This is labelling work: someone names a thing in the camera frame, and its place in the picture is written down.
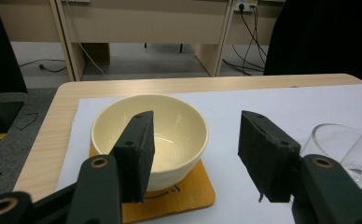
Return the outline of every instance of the white paper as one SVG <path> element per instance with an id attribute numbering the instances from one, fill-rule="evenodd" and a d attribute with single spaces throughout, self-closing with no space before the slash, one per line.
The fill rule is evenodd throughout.
<path id="1" fill-rule="evenodd" d="M 258 190 L 237 155 L 242 110 L 268 117 L 301 145 L 320 123 L 362 131 L 362 84 L 169 95 L 193 105 L 207 121 L 209 141 L 202 161 L 216 201 L 208 208 L 144 223 L 294 223 L 290 203 L 258 202 Z M 118 99 L 80 100 L 57 189 L 77 181 L 80 164 L 89 156 L 91 125 Z"/>

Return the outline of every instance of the floor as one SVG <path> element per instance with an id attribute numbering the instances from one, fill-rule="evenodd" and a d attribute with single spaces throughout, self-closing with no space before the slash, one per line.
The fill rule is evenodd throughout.
<path id="1" fill-rule="evenodd" d="M 70 81 L 65 68 L 62 47 L 59 43 L 12 42 L 27 88 L 57 88 Z M 200 61 L 196 58 L 195 45 L 183 45 L 182 53 L 178 44 L 110 44 L 111 63 L 98 65 L 100 70 L 89 63 L 82 81 L 108 79 L 145 79 L 172 77 L 209 77 Z M 254 63 L 260 71 L 245 68 L 252 76 L 262 75 L 265 55 L 259 55 L 257 46 L 251 46 L 243 58 L 248 46 L 225 47 L 223 60 L 228 63 L 246 67 Z M 222 63 L 221 76 L 240 77 L 242 72 L 231 69 Z"/>

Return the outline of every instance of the bowl rim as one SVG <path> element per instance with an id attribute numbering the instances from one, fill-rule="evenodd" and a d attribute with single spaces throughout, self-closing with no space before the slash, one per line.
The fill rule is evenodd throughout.
<path id="1" fill-rule="evenodd" d="M 103 153 L 100 152 L 98 149 L 97 149 L 97 146 L 96 146 L 96 143 L 94 141 L 94 138 L 93 138 L 93 129 L 94 129 L 94 126 L 96 124 L 96 121 L 97 119 L 106 111 L 107 108 L 115 105 L 115 104 L 119 104 L 120 102 L 123 102 L 123 101 L 127 101 L 127 100 L 131 100 L 133 98 L 138 98 L 138 97 L 147 97 L 147 96 L 156 96 L 156 97 L 163 97 L 163 98 L 168 98 L 168 99 L 172 99 L 172 100 L 176 100 L 184 105 L 187 105 L 189 106 L 192 110 L 194 110 L 198 115 L 199 117 L 202 119 L 202 123 L 203 123 L 203 127 L 205 129 L 205 139 L 204 139 L 204 143 L 202 144 L 202 147 L 199 149 L 199 152 L 196 153 L 192 158 L 190 158 L 189 160 L 181 163 L 180 165 L 178 166 L 175 166 L 174 168 L 171 168 L 171 169 L 165 169 L 165 170 L 161 170 L 161 171 L 152 171 L 151 170 L 151 175 L 155 175 L 155 174 L 164 174 L 164 173 L 170 173 L 172 171 L 175 171 L 175 170 L 179 170 L 187 165 L 189 165 L 191 162 L 195 161 L 197 158 L 199 158 L 202 153 L 205 151 L 206 147 L 207 147 L 207 143 L 208 143 L 208 138 L 209 138 L 209 129 L 208 129 L 208 126 L 207 126 L 207 121 L 206 119 L 204 118 L 204 116 L 202 115 L 202 113 L 196 109 L 193 105 L 191 104 L 188 104 L 187 102 L 185 102 L 184 100 L 181 100 L 179 98 L 176 98 L 176 97 L 173 97 L 173 96 L 169 96 L 169 95 L 165 95 L 165 94 L 135 94 L 135 95 L 129 95 L 129 96 L 123 96 L 121 99 L 118 99 L 116 100 L 115 102 L 107 105 L 105 108 L 103 108 L 100 113 L 96 116 L 96 118 L 94 119 L 92 125 L 91 125 L 91 128 L 90 128 L 90 140 L 91 140 L 91 143 L 93 144 L 93 147 L 94 147 L 94 150 L 96 151 L 96 153 L 98 153 L 99 155 L 102 155 Z"/>

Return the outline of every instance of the cork coaster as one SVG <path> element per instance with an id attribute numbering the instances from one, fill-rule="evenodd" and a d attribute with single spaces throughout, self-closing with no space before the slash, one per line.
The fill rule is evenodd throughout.
<path id="1" fill-rule="evenodd" d="M 90 155 L 96 155 L 90 147 Z M 146 193 L 144 203 L 124 203 L 123 223 L 164 217 L 171 214 L 208 207 L 214 203 L 216 193 L 201 160 L 176 186 Z"/>

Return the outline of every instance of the desk leg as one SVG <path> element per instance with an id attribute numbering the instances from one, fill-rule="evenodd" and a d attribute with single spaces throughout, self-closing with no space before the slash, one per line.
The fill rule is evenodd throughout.
<path id="1" fill-rule="evenodd" d="M 74 76 L 76 81 L 82 79 L 83 71 L 85 70 L 85 53 L 79 43 L 72 43 L 70 50 L 71 62 L 73 62 Z"/>
<path id="2" fill-rule="evenodd" d="M 66 46 L 66 40 L 65 40 L 65 36 L 64 36 L 64 31 L 63 31 L 63 27 L 62 27 L 62 19 L 60 17 L 59 14 L 59 9 L 58 9 L 58 2 L 56 0 L 50 0 L 50 7 L 52 9 L 53 12 L 53 18 L 55 20 L 56 23 L 56 29 L 58 31 L 58 35 L 60 38 L 60 43 L 62 45 L 62 49 L 63 49 L 63 54 L 64 54 L 64 58 L 65 58 L 65 63 L 67 65 L 67 73 L 68 76 L 70 77 L 70 81 L 75 81 L 75 76 L 74 76 L 74 72 L 73 72 L 73 68 L 72 68 L 72 63 L 69 57 L 69 53 L 68 53 L 68 49 Z"/>
<path id="3" fill-rule="evenodd" d="M 195 55 L 201 61 L 210 77 L 216 77 L 219 73 L 221 47 L 219 45 L 197 45 Z"/>
<path id="4" fill-rule="evenodd" d="M 217 45 L 200 44 L 196 47 L 195 55 L 201 61 L 204 68 L 211 77 L 218 77 L 222 63 L 222 50 L 225 46 L 230 29 L 231 16 L 233 15 L 234 0 L 228 0 L 224 16 L 221 34 Z"/>

